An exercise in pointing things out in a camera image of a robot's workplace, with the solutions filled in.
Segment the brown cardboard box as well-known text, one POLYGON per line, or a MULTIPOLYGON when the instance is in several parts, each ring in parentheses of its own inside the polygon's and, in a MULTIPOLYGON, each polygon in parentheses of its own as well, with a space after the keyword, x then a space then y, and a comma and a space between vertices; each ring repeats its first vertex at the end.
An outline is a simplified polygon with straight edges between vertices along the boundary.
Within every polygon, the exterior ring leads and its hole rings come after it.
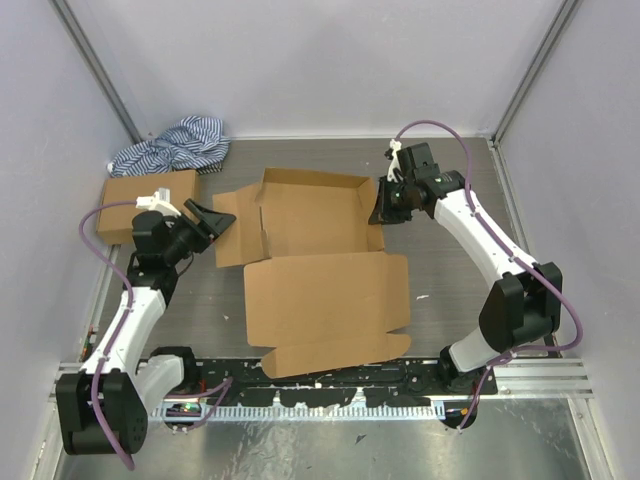
POLYGON ((369 177, 268 168, 213 196, 234 216, 215 243, 218 267, 243 270, 247 341, 272 378, 385 362, 411 344, 407 258, 369 221, 369 177))
POLYGON ((194 219, 184 203, 197 201, 199 178, 195 170, 110 178, 105 181, 102 204, 121 203, 98 214, 96 233, 107 245, 127 244, 132 239, 133 218, 144 210, 165 216, 183 212, 194 219))

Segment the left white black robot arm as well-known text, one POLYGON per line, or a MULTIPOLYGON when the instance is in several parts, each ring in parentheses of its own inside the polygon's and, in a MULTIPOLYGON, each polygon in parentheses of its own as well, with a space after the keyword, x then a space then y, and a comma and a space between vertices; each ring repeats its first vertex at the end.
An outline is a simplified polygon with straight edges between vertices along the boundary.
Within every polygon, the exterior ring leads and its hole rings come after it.
POLYGON ((147 434, 148 416, 166 399, 223 396, 228 380, 197 392, 201 373, 189 347, 142 350, 173 297, 177 265, 203 253, 235 222, 230 213, 191 199, 178 210, 160 193, 134 201, 134 251, 126 270, 115 268, 123 291, 101 342, 75 373, 55 386, 63 448, 71 456, 115 454, 128 469, 147 434))

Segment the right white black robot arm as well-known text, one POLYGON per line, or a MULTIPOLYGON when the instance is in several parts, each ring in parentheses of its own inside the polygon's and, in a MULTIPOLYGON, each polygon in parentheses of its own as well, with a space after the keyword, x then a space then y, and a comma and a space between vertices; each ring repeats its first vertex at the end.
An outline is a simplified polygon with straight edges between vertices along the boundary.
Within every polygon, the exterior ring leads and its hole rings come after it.
POLYGON ((560 269, 519 248, 463 183, 457 171, 420 181, 382 176, 369 218, 371 225, 393 225, 410 221, 415 210, 426 212, 462 246, 489 287, 476 329, 439 354, 441 385, 455 395, 494 358, 555 333, 561 302, 549 288, 562 289, 560 269))

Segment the closed brown cardboard box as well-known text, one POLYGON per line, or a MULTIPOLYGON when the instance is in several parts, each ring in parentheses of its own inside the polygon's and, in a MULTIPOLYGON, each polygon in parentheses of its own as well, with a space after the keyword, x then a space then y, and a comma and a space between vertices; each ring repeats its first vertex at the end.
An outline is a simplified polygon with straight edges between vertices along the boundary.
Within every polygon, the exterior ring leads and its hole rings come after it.
POLYGON ((98 214, 96 233, 107 245, 127 244, 132 239, 133 218, 144 210, 165 216, 183 212, 194 219, 184 203, 197 201, 199 178, 195 170, 110 178, 105 181, 102 204, 121 203, 98 214))

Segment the blue striped crumpled cloth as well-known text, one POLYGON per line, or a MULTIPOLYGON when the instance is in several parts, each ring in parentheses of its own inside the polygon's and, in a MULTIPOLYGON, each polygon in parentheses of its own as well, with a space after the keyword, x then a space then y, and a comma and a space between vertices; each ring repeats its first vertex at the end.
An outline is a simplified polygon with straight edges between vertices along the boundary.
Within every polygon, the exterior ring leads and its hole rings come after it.
POLYGON ((195 170, 220 172, 231 139, 219 118, 188 116, 159 134, 119 151, 107 165, 112 178, 195 170))

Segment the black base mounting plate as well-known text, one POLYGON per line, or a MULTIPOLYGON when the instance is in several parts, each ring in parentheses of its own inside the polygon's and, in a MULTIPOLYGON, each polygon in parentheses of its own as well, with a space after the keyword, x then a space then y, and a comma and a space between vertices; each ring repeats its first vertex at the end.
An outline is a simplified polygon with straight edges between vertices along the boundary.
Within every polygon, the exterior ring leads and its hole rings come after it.
POLYGON ((358 393, 364 395, 368 408, 428 406, 437 396, 467 399, 477 389, 483 395, 498 393, 493 378, 478 386, 481 371, 447 385, 440 377, 437 361, 421 357, 278 379, 269 378, 257 358, 200 359, 196 366, 199 373, 192 384, 194 391, 173 391, 172 397, 195 398, 203 394, 211 401, 218 395, 214 388, 226 379, 231 380, 231 386, 222 400, 224 406, 270 407, 279 402, 286 408, 345 407, 358 393))

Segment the aluminium front rail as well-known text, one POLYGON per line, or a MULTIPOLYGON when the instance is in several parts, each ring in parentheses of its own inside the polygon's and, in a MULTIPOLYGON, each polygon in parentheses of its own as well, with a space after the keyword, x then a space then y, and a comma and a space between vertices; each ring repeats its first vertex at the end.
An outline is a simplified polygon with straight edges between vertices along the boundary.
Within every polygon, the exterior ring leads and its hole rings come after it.
MULTIPOLYGON (((470 398, 478 377, 456 386, 445 386, 439 379, 437 361, 427 357, 405 357, 381 364, 364 365, 328 372, 272 380, 263 372, 257 358, 198 359, 198 391, 211 388, 225 377, 233 378, 235 398, 247 390, 329 390, 377 389, 392 395, 470 398)), ((592 395, 581 361, 565 358, 520 358, 494 368, 485 380, 483 395, 551 398, 592 395)))

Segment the left aluminium corner post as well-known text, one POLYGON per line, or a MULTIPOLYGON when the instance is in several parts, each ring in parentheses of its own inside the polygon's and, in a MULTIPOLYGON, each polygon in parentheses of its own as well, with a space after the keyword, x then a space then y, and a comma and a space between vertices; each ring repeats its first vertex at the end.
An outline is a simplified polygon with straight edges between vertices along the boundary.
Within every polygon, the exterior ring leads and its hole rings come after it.
POLYGON ((140 131, 136 127, 133 118, 125 106, 125 102, 117 92, 107 70, 93 48, 89 37, 81 26, 70 3, 67 0, 51 0, 50 5, 74 43, 85 66, 93 76, 117 120, 126 131, 129 139, 132 143, 141 142, 143 137, 140 131))

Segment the aluminium corner post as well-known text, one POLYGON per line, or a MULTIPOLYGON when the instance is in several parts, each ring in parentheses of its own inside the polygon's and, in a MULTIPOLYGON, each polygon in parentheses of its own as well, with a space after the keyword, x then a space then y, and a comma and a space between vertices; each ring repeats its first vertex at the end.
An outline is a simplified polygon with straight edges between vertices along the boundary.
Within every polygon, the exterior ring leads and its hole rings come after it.
POLYGON ((125 106, 125 102, 117 92, 107 70, 93 48, 89 37, 81 26, 70 3, 67 0, 51 0, 50 5, 74 43, 85 66, 93 76, 117 120, 126 131, 129 139, 132 143, 141 142, 143 137, 140 131, 136 127, 133 118, 125 106))
POLYGON ((521 78, 507 108, 502 115, 495 132, 491 136, 491 142, 498 147, 504 140, 508 129, 513 123, 519 110, 523 106, 531 89, 542 74, 556 46, 569 27, 573 17, 582 5, 582 0, 562 0, 554 14, 551 23, 545 31, 535 53, 529 62, 527 69, 521 78))

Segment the right aluminium corner post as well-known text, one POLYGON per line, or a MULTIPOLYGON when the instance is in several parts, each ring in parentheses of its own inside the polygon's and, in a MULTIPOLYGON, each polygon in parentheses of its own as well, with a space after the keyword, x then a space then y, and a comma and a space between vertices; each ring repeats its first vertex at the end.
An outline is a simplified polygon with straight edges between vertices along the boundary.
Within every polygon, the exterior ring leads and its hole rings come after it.
POLYGON ((535 53, 529 62, 527 69, 521 78, 507 108, 502 115, 495 132, 491 136, 491 142, 498 147, 504 140, 508 129, 513 123, 519 110, 523 106, 531 89, 542 74, 556 46, 569 27, 573 17, 582 5, 582 0, 562 0, 554 14, 551 23, 545 31, 535 53))

